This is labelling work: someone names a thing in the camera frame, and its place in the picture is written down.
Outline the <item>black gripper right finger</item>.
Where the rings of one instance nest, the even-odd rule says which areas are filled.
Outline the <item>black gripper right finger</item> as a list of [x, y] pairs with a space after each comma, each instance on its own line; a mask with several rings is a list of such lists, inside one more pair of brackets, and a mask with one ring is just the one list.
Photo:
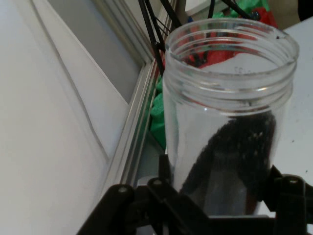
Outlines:
[[307, 235], [313, 223], [313, 187], [296, 175], [282, 174], [271, 167], [263, 202], [275, 212], [274, 235]]

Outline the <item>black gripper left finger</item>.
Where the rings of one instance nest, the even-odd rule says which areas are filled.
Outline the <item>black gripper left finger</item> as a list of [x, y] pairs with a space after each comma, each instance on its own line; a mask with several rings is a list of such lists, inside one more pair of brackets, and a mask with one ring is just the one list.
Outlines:
[[150, 225], [158, 235], [209, 235], [208, 217], [170, 186], [168, 156], [158, 159], [158, 177], [145, 186], [111, 186], [80, 228], [80, 235], [134, 235]]

